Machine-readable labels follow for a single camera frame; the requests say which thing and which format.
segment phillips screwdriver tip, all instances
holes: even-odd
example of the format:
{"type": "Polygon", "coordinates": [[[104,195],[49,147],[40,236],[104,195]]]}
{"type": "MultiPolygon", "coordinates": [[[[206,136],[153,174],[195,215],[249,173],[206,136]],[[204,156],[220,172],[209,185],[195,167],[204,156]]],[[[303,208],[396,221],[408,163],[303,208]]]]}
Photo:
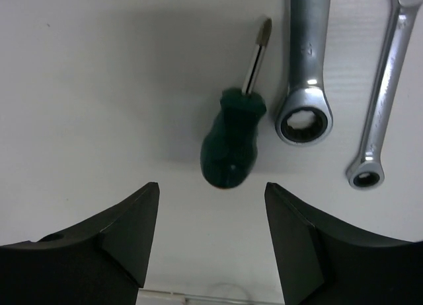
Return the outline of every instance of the phillips screwdriver tip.
{"type": "Polygon", "coordinates": [[[267,18],[260,28],[260,32],[257,35],[256,44],[259,46],[267,46],[269,43],[270,35],[272,34],[272,19],[267,18]]]}

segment white surface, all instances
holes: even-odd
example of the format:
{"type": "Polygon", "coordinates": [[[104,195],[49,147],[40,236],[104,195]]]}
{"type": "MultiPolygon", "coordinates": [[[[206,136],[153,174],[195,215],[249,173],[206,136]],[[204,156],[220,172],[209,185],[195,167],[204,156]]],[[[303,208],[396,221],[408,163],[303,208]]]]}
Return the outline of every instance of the white surface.
{"type": "Polygon", "coordinates": [[[267,181],[364,229],[423,239],[423,11],[383,149],[385,183],[359,192],[344,177],[360,142],[388,4],[332,0],[329,138],[287,146],[268,116],[251,177],[220,191],[201,176],[201,140],[221,90],[242,85],[261,15],[275,29],[257,89],[270,108],[281,97],[282,0],[0,0],[0,244],[37,240],[156,181],[146,288],[221,296],[229,285],[234,298],[280,302],[267,181]]]}
{"type": "Polygon", "coordinates": [[[164,292],[140,290],[137,297],[137,305],[186,305],[185,296],[164,292]]]}

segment screwdriver shaft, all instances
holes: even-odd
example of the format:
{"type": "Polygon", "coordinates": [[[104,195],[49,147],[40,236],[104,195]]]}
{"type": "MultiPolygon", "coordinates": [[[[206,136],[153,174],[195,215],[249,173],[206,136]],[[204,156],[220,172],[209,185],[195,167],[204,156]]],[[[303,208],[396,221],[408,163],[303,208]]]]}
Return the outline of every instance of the screwdriver shaft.
{"type": "Polygon", "coordinates": [[[272,33],[272,19],[267,18],[262,23],[260,27],[260,31],[257,35],[256,47],[254,48],[250,67],[249,67],[249,70],[247,71],[244,85],[242,87],[242,92],[244,95],[247,95],[247,96],[250,95],[254,89],[271,33],[272,33]]]}

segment wrench handle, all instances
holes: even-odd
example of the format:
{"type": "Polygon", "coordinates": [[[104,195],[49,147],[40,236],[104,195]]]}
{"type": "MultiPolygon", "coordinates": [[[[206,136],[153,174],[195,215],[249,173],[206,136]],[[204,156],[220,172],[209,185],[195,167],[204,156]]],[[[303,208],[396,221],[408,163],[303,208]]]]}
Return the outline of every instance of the wrench handle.
{"type": "Polygon", "coordinates": [[[289,88],[323,88],[330,0],[291,0],[289,88]]]}
{"type": "Polygon", "coordinates": [[[383,140],[401,69],[419,7],[401,7],[395,0],[365,121],[360,155],[380,162],[383,140]]]}

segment wrench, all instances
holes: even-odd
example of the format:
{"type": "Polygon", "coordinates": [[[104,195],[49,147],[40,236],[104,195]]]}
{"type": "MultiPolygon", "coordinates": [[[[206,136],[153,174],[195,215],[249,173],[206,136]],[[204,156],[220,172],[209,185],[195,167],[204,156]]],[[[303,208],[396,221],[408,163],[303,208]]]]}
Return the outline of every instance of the wrench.
{"type": "Polygon", "coordinates": [[[381,151],[395,92],[417,12],[423,0],[391,0],[387,32],[358,156],[346,175],[356,189],[371,189],[383,183],[381,151]]]}
{"type": "Polygon", "coordinates": [[[310,145],[323,140],[333,125],[323,86],[330,0],[291,0],[289,92],[278,112],[275,128],[291,145],[310,145]],[[295,127],[290,119],[311,114],[306,126],[295,127]]]}

